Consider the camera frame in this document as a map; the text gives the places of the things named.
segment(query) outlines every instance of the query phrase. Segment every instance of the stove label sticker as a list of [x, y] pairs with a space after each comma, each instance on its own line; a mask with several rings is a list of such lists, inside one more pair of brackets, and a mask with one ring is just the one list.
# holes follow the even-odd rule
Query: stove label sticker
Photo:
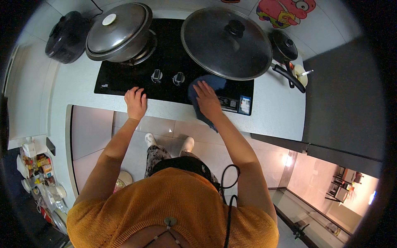
[[240, 96], [240, 106], [238, 113], [243, 115], [249, 115], [249, 111], [251, 108], [251, 97]]
[[227, 97], [218, 96], [219, 102], [221, 103], [221, 109], [237, 113], [238, 111], [238, 100]]

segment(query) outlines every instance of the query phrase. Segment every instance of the glass panel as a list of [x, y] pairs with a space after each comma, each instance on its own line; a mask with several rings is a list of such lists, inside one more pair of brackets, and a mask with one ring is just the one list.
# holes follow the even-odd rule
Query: glass panel
[[304, 233], [318, 247], [340, 248], [349, 239], [348, 233], [289, 191], [270, 190], [270, 196], [273, 204], [300, 229], [309, 224]]

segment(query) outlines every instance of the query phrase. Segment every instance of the stove burner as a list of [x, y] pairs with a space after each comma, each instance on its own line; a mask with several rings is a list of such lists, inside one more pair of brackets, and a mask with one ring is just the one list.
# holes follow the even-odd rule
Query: stove burner
[[[209, 73], [184, 49], [181, 40], [183, 21], [153, 19], [150, 28], [156, 33], [158, 40], [153, 54], [150, 53], [155, 46], [154, 39], [148, 43], [148, 47], [151, 44], [151, 49], [145, 48], [132, 61], [123, 62], [127, 65], [103, 61], [94, 93], [124, 96], [127, 90], [138, 86], [145, 88], [144, 93], [148, 99], [191, 105], [188, 98], [190, 83]], [[147, 59], [137, 64], [137, 60], [143, 58]], [[216, 90], [216, 94], [222, 110], [250, 115], [254, 101], [254, 80], [226, 79], [225, 87]]]
[[137, 65], [141, 62], [144, 62], [147, 58], [149, 58], [154, 50], [157, 47], [157, 35], [154, 31], [149, 29], [149, 39], [146, 45], [143, 47], [142, 51], [138, 53], [135, 57], [130, 58], [129, 60], [120, 62], [122, 65], [133, 66]]

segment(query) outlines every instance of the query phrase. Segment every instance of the black glass cooktop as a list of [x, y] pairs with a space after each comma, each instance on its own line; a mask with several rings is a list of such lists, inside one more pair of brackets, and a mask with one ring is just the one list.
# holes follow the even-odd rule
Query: black glass cooktop
[[[180, 19], [153, 19], [150, 29], [156, 33], [158, 39], [154, 53], [142, 63], [133, 66], [103, 61], [94, 93], [124, 95], [127, 90], [139, 86], [145, 89], [144, 93], [149, 99], [191, 105], [187, 96], [189, 84], [210, 73], [194, 62], [183, 48], [182, 23], [183, 20]], [[160, 72], [155, 73], [155, 70], [162, 73], [162, 78], [157, 82], [154, 82], [152, 76], [157, 76]], [[251, 115], [254, 80], [227, 79], [225, 88], [217, 90], [216, 94], [223, 110]]]

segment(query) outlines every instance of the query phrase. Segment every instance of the stove knob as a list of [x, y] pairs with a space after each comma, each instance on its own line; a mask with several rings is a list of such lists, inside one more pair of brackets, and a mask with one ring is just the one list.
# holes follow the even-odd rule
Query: stove knob
[[180, 86], [185, 81], [185, 76], [183, 73], [178, 72], [173, 78], [172, 81], [176, 86]]
[[161, 78], [163, 77], [163, 73], [156, 69], [154, 70], [153, 74], [152, 74], [152, 81], [155, 83], [161, 83]]

